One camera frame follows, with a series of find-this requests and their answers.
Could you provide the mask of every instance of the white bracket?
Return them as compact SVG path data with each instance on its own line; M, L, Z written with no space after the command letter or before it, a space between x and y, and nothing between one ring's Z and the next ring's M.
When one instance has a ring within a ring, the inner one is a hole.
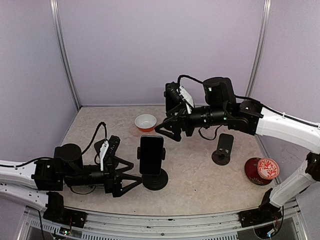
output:
M178 94L180 95L182 100L188 102L194 108L195 103L194 103L192 96L187 92L187 90L185 90L185 88L183 86L180 86L179 90L180 90L180 92L178 90L176 90L176 91L178 92ZM186 110L187 110L188 114L191 114L192 109L188 104L186 104Z
M109 148L109 142L108 140L105 140L100 148L100 155L99 155L101 172L104 170L104 158L106 156L108 148Z

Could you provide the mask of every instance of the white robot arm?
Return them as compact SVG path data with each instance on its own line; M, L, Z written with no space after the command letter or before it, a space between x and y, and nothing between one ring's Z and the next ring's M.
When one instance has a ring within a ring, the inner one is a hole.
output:
M181 97L181 91L177 94L181 78L203 85L208 106L192 107L188 104L189 101L185 101L185 97ZM259 208L239 213L243 227L279 217L280 208L288 200L320 181L319 123L278 112L250 97L236 96L231 80L226 77L213 77L202 82L188 75L181 75L177 83L166 84L164 96L167 118L155 131L177 142L181 140L182 132L190 137L195 128L224 125L231 130L278 138L310 150L306 161L291 176L265 193Z
M0 165L15 166L17 164L21 164L21 162L0 160ZM0 167L0 182L21 185L37 190L36 182L31 178L31 175L35 174L35 171L35 164L27 164L22 167L13 168Z

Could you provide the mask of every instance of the orange bowl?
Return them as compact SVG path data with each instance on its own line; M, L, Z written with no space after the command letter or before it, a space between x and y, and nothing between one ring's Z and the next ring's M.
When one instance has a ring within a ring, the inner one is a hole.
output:
M156 123L156 117L151 114L142 114L134 120L136 127L144 133L151 132L155 128Z

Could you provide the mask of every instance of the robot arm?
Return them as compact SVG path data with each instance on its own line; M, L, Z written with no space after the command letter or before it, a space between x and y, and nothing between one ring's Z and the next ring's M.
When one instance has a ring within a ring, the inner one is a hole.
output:
M86 213L65 208L63 196L52 191L62 191L63 182L68 187L100 185L116 198L141 184L141 177L125 173L134 164L116 156L119 144L119 137L112 135L94 145L101 159L99 165L84 165L82 155L86 150L71 143L56 147L53 158L40 157L19 165L0 160L0 196L44 211L44 219L83 228ZM125 167L116 169L119 163ZM123 186L123 180L133 182Z
M250 135L282 139L310 150L306 161L291 176L265 193L259 208L239 213L243 227L280 217L279 210L288 200L320 181L320 124L277 112L255 99L236 96L229 78L210 78L202 85L208 106L195 107L189 113L186 103L176 93L179 84L167 83L167 118L155 131L179 142L181 132L190 137L195 128L223 125ZM244 101L237 103L236 98Z

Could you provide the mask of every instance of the phone holder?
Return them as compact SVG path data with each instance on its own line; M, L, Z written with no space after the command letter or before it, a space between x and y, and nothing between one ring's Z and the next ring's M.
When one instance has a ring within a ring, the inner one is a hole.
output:
M140 159L141 156L141 148L137 149L137 158ZM162 149L161 159L165 160L166 158L166 149ZM168 183L169 177L165 170L163 170L160 166L160 174L142 174L142 184L146 189L157 191L163 189Z

